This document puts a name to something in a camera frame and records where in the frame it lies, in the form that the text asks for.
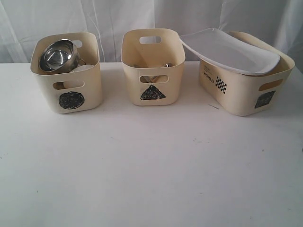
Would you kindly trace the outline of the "white square plate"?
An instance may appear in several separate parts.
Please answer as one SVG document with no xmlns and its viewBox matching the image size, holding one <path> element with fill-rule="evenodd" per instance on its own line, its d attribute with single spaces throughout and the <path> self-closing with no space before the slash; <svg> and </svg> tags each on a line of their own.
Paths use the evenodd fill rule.
<svg viewBox="0 0 303 227">
<path fill-rule="evenodd" d="M 245 43 L 217 28 L 181 35 L 180 40 L 205 62 L 243 75 L 264 75 L 280 61 L 278 54 Z"/>
</svg>

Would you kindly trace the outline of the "stainless steel bowl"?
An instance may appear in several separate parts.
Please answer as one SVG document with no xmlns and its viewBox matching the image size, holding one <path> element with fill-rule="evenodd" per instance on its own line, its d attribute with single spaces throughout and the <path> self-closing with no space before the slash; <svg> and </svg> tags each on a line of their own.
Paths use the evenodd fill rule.
<svg viewBox="0 0 303 227">
<path fill-rule="evenodd" d="M 78 66 L 79 61 L 76 45 L 69 39 L 61 39 L 42 52 L 39 68 L 49 74 L 68 73 Z"/>
</svg>

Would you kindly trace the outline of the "wooden chopstick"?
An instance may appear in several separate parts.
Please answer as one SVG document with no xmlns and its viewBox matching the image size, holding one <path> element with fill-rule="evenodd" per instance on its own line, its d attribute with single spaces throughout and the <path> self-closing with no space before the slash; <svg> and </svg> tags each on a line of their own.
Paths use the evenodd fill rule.
<svg viewBox="0 0 303 227">
<path fill-rule="evenodd" d="M 149 77 L 150 83 L 162 82 L 162 81 L 165 81 L 165 79 L 166 79 L 165 75 L 157 75 L 157 76 L 150 76 Z"/>
</svg>

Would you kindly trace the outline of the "steel table knife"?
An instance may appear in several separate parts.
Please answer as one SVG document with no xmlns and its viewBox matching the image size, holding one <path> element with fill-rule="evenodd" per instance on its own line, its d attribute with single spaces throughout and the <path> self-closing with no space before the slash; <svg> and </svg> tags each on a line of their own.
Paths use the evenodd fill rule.
<svg viewBox="0 0 303 227">
<path fill-rule="evenodd" d="M 142 77 L 140 77 L 140 81 L 142 83 L 150 83 L 150 79 L 149 79 L 148 76 L 142 76 Z"/>
</svg>

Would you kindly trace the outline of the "cream bin with triangle mark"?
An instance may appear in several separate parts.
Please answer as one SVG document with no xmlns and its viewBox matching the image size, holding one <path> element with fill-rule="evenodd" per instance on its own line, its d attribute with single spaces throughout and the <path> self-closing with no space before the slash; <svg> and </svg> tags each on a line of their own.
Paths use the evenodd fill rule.
<svg viewBox="0 0 303 227">
<path fill-rule="evenodd" d="M 138 106 L 169 105 L 178 99 L 185 53 L 176 31 L 137 29 L 125 33 L 121 62 L 130 100 Z M 165 75 L 165 81 L 142 83 L 142 76 Z"/>
</svg>

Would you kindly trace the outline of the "cream bin with circle mark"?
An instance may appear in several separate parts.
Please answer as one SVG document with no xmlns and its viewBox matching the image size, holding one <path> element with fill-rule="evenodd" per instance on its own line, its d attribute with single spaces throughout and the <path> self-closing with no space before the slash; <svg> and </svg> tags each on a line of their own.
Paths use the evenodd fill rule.
<svg viewBox="0 0 303 227">
<path fill-rule="evenodd" d="M 59 74 L 42 71 L 39 68 L 40 55 L 49 45 L 61 39 L 71 40 L 76 45 L 80 58 L 93 67 L 85 71 Z M 56 113 L 89 110 L 102 102 L 99 49 L 97 39 L 92 33 L 67 33 L 40 39 L 34 48 L 30 69 L 49 107 Z M 63 82 L 70 80 L 83 81 L 84 84 L 81 87 L 65 89 Z"/>
</svg>

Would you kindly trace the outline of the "cream bin with square mark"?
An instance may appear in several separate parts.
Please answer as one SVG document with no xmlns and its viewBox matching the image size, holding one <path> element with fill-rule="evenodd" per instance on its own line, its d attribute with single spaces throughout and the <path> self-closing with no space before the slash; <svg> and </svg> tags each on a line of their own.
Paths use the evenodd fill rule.
<svg viewBox="0 0 303 227">
<path fill-rule="evenodd" d="M 199 83 L 233 115 L 247 116 L 267 110 L 278 97 L 295 62 L 288 55 L 250 34 L 238 31 L 229 34 L 248 44 L 277 53 L 280 56 L 279 63 L 269 73 L 255 77 L 230 72 L 201 60 Z"/>
</svg>

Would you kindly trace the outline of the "white curtain backdrop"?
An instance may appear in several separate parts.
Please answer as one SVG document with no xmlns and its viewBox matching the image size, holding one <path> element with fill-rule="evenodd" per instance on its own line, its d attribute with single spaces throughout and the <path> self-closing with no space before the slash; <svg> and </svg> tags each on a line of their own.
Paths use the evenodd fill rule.
<svg viewBox="0 0 303 227">
<path fill-rule="evenodd" d="M 303 65 L 300 0 L 3 0 L 0 61 L 27 63 L 43 37 L 90 32 L 100 60 L 118 62 L 127 31 L 168 28 L 187 35 L 211 27 L 249 33 Z"/>
</svg>

